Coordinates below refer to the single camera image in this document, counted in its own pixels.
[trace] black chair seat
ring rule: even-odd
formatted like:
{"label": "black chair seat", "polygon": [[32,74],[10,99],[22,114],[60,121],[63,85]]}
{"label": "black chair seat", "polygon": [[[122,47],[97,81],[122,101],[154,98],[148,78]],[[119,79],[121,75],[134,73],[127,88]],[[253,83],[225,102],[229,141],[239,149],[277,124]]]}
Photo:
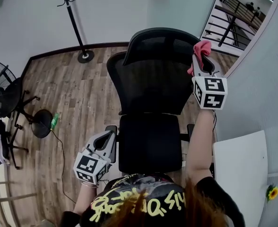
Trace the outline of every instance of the black chair seat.
{"label": "black chair seat", "polygon": [[176,171],[182,167],[178,118],[163,113],[120,119],[119,170],[132,173]]}

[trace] person's arm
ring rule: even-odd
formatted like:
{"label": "person's arm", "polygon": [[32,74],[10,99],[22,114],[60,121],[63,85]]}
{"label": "person's arm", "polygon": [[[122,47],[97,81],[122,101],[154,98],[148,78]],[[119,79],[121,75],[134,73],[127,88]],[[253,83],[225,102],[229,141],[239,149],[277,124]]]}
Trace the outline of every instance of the person's arm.
{"label": "person's arm", "polygon": [[191,135],[186,158],[186,171],[193,184],[212,176],[213,111],[201,109]]}
{"label": "person's arm", "polygon": [[74,213],[82,215],[84,211],[90,206],[94,197],[97,195],[96,186],[89,183],[82,183],[80,192],[77,198]]}

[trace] black round base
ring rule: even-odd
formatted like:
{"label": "black round base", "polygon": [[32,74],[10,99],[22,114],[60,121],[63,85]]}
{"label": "black round base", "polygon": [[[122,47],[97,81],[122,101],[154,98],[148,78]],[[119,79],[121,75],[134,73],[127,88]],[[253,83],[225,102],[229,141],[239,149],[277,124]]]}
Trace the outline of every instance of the black round base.
{"label": "black round base", "polygon": [[85,58],[84,54],[83,53],[80,53],[79,56],[78,56],[78,61],[80,63],[88,63],[89,61],[91,61],[95,54],[93,51],[86,51],[87,53],[87,58]]}
{"label": "black round base", "polygon": [[52,119],[51,112],[45,109],[39,110],[34,115],[34,122],[32,123],[33,134],[40,139],[46,137],[51,131]]}

